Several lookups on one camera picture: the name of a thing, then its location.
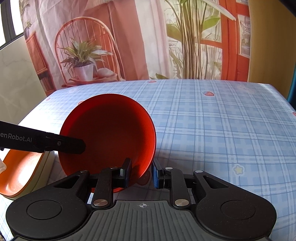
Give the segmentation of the window frame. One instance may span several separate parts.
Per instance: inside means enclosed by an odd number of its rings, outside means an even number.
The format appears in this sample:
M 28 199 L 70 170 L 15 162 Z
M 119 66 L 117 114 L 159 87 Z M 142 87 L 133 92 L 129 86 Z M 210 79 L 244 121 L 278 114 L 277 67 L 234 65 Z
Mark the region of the window frame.
M 1 1 L 1 50 L 23 36 L 16 33 L 11 11 L 11 1 Z

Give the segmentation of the yellow wooden panel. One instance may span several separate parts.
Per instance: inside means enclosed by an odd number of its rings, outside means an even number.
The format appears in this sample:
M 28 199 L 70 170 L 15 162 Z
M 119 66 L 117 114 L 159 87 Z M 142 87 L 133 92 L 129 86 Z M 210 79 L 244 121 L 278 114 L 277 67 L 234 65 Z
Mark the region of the yellow wooden panel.
M 295 70 L 295 16 L 280 1 L 249 1 L 248 82 L 265 83 L 288 97 Z

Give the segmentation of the orange square bowl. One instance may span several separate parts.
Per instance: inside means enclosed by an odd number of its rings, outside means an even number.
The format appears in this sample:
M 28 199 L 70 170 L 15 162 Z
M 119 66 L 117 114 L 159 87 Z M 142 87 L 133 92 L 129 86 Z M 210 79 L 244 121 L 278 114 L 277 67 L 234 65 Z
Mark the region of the orange square bowl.
M 9 150 L 1 163 L 1 195 L 16 199 L 30 192 L 37 171 L 42 170 L 49 152 Z

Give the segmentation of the marble wall panel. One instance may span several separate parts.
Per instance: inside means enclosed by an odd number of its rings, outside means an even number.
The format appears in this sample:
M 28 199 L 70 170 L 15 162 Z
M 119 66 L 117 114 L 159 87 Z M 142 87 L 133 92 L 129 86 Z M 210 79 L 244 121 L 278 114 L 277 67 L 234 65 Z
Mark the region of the marble wall panel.
M 46 97 L 24 37 L 1 49 L 0 68 L 0 118 L 19 124 Z

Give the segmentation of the teal curtain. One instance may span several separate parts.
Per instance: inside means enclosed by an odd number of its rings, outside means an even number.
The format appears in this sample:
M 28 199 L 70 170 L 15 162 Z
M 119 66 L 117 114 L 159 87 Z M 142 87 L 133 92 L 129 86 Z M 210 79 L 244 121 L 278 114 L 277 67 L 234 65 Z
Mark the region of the teal curtain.
M 288 103 L 296 109 L 296 67 L 294 69 L 290 91 L 287 97 Z

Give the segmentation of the printed room scene backdrop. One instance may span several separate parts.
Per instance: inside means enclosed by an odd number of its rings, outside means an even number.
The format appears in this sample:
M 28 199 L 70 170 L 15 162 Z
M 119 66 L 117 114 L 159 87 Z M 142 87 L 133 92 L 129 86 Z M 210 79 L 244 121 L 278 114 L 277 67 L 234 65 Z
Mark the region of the printed room scene backdrop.
M 247 81 L 248 1 L 19 1 L 46 95 L 91 83 Z

